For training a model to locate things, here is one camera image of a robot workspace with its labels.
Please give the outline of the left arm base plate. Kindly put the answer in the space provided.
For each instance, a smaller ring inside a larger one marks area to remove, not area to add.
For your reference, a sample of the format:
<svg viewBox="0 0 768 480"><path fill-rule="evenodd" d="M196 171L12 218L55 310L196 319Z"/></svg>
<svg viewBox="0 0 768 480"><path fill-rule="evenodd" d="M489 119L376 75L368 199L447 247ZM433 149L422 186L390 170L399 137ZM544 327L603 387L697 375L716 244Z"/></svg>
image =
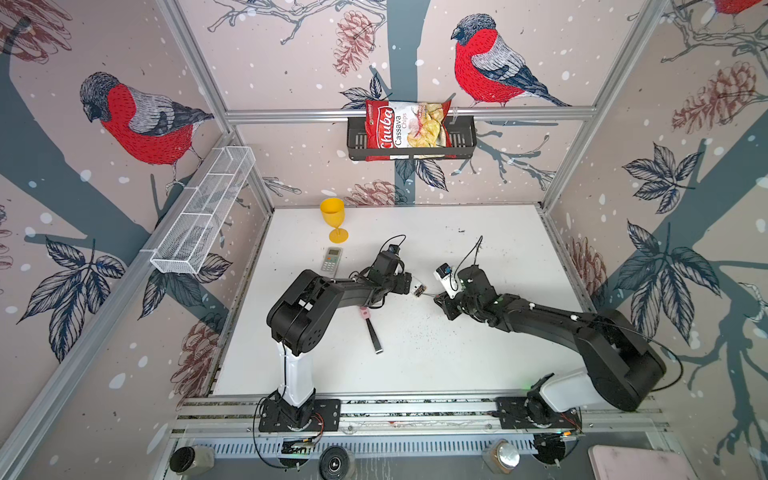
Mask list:
<svg viewBox="0 0 768 480"><path fill-rule="evenodd" d="M261 433L336 432L341 417L339 399L310 397L302 406L294 407L282 398L268 397L256 414Z"/></svg>

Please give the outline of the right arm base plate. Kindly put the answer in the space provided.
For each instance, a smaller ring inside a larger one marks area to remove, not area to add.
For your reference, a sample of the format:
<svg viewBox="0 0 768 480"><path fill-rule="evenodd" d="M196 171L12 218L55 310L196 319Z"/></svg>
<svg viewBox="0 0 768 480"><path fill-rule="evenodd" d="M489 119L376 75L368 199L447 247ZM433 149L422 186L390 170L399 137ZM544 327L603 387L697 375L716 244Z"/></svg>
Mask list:
<svg viewBox="0 0 768 480"><path fill-rule="evenodd" d="M496 416L506 430L522 429L580 429L577 410L555 412L542 400L528 397L498 397Z"/></svg>

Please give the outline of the grey small remote control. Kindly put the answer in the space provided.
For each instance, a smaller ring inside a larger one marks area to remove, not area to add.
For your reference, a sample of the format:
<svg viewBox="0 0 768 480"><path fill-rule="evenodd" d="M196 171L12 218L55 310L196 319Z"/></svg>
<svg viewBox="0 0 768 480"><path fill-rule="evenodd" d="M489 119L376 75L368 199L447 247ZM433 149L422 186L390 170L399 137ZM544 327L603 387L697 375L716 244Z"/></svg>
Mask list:
<svg viewBox="0 0 768 480"><path fill-rule="evenodd" d="M324 276L335 277L340 265L343 250L339 247L329 247L321 263L320 271Z"/></svg>

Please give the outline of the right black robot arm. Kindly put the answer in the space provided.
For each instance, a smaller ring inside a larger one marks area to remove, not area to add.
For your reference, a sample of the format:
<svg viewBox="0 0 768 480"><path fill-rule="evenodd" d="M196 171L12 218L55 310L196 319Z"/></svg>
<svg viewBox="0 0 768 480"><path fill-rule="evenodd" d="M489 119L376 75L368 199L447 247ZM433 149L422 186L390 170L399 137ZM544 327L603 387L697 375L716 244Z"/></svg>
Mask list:
<svg viewBox="0 0 768 480"><path fill-rule="evenodd" d="M564 376L547 374L526 393L526 416L536 426L548 427L557 414L586 405L606 403L632 412L666 374L650 340L618 311L607 316L572 312L499 294L476 265L456 272L444 263L434 276L445 289L434 302L449 320L466 315L490 328L531 335L580 355L582 368Z"/></svg>

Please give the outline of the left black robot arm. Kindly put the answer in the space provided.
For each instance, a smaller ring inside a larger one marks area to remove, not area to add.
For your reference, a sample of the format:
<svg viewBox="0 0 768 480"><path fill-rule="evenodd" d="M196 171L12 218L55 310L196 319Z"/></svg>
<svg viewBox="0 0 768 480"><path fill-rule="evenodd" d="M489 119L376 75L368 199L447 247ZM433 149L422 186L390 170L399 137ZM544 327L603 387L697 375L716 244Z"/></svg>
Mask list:
<svg viewBox="0 0 768 480"><path fill-rule="evenodd" d="M270 309L266 323L282 355L283 383L267 404L277 422L291 430L309 426L316 389L310 352L324 337L340 308L383 307L388 295L408 295L412 275L400 258L400 247L391 244L373 263L347 279L324 277L304 270Z"/></svg>

